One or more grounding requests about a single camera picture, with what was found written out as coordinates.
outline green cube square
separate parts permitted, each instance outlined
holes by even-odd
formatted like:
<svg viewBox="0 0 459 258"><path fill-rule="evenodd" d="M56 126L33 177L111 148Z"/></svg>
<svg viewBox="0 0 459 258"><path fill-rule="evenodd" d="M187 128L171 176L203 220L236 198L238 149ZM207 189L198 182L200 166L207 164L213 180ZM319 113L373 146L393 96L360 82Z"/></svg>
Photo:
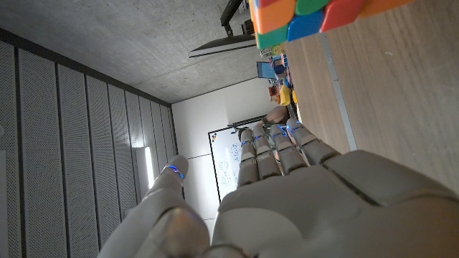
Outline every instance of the green cube square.
<svg viewBox="0 0 459 258"><path fill-rule="evenodd" d="M329 0L296 0L296 15L308 15L322 9Z"/></svg>
<svg viewBox="0 0 459 258"><path fill-rule="evenodd" d="M287 40L287 31L288 24L266 34L260 34L257 32L258 48L262 49L265 47L271 47L284 42L285 40Z"/></svg>

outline whiteboard frame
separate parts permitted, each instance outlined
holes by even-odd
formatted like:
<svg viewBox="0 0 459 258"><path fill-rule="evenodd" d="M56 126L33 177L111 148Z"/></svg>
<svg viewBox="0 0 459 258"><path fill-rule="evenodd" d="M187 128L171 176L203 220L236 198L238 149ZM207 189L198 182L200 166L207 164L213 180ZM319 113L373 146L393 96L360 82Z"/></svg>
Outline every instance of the whiteboard frame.
<svg viewBox="0 0 459 258"><path fill-rule="evenodd" d="M243 126L243 125L246 125L246 124L250 124L250 123L253 123L253 122L257 122L257 121L260 121L262 120L266 115L261 115L261 116L258 116L256 118L250 118L250 119L247 119L247 120L243 120L243 121L240 121L240 122L237 122L237 123L233 123L231 124L232 126L236 126L236 127L240 127L240 126ZM212 132L208 132L207 133L207 137L209 138L209 145L210 145L210 153L212 155L212 164L214 164L214 174L215 174L215 184L217 185L217 193L218 193L218 201L221 203L222 202L222 199L220 198L220 188L218 186L218 177L217 177L217 169L215 167L215 159L214 159L214 150L212 149L212 138L211 138L211 134L213 133L218 133L218 132L222 132L224 130L234 130L233 128L231 127L226 127L226 128L222 128L222 129L219 129L219 130L215 130L215 131L212 131Z"/></svg>

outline white wall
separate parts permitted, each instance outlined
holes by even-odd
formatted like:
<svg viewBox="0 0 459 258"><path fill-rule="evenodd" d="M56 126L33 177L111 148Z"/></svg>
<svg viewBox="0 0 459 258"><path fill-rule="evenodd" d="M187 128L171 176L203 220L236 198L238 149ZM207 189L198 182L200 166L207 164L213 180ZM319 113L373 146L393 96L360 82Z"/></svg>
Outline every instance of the white wall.
<svg viewBox="0 0 459 258"><path fill-rule="evenodd" d="M213 219L219 205L207 133L270 112L277 105L269 86L256 78L172 105L179 154L189 159L185 199L203 219Z"/></svg>

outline robot finger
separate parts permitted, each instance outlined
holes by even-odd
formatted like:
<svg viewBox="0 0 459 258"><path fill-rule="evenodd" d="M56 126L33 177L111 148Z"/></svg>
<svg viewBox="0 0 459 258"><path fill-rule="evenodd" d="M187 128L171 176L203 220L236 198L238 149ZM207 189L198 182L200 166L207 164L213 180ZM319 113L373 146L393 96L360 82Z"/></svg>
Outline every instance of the robot finger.
<svg viewBox="0 0 459 258"><path fill-rule="evenodd" d="M322 165L329 158L340 155L331 146L317 139L300 121L294 118L287 121L286 129L295 138L295 142L311 165Z"/></svg>
<svg viewBox="0 0 459 258"><path fill-rule="evenodd" d="M253 128L255 138L255 148L257 150L257 165L260 179L266 179L271 176L281 176L278 162L271 151L268 137L265 130L260 125Z"/></svg>
<svg viewBox="0 0 459 258"><path fill-rule="evenodd" d="M280 164L282 165L285 175L288 175L297 168L304 168L307 166L303 157L297 151L287 133L280 125L273 125L271 127L271 135L273 136L275 147L278 150Z"/></svg>
<svg viewBox="0 0 459 258"><path fill-rule="evenodd" d="M252 142L252 131L244 130L241 135L241 163L237 178L238 188L260 180L256 159L257 153Z"/></svg>

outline concrete ceiling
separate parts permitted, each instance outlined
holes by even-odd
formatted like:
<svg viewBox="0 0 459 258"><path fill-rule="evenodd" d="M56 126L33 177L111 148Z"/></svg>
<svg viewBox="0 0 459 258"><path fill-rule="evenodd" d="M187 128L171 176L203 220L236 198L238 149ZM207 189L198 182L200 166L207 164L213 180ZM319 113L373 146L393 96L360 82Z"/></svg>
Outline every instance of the concrete ceiling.
<svg viewBox="0 0 459 258"><path fill-rule="evenodd" d="M225 37L228 0L3 0L0 27L170 103L257 77L255 47L193 59ZM235 34L250 14L236 13Z"/></svg>

